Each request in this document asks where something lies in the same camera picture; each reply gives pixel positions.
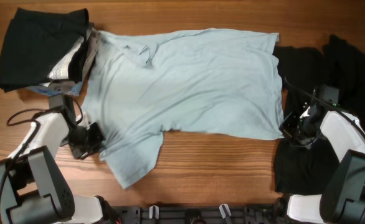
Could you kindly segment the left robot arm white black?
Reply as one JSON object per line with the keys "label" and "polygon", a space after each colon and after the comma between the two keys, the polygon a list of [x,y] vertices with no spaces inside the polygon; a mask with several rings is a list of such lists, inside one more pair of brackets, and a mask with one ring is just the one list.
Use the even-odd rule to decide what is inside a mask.
{"label": "left robot arm white black", "polygon": [[99,151],[104,136],[97,123],[83,124],[73,98],[49,98],[49,109],[34,109],[31,128],[8,158],[0,161],[0,223],[98,223],[98,197],[74,196],[54,158],[68,144],[76,159]]}

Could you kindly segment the light blue polo shirt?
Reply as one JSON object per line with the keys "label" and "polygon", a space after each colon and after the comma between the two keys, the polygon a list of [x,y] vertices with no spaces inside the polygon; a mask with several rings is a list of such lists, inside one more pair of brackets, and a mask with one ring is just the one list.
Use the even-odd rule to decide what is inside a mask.
{"label": "light blue polo shirt", "polygon": [[277,33],[102,31],[82,109],[102,130],[100,159],[128,188],[156,165],[164,132],[282,137]]}

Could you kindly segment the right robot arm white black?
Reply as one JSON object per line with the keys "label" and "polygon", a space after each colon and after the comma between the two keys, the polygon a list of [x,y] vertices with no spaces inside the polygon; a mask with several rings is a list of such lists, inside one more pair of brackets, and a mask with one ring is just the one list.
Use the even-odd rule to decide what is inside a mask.
{"label": "right robot arm white black", "polygon": [[274,158],[276,190],[288,218],[303,223],[365,223],[365,132],[338,108],[339,91],[320,86],[302,114],[290,113]]}

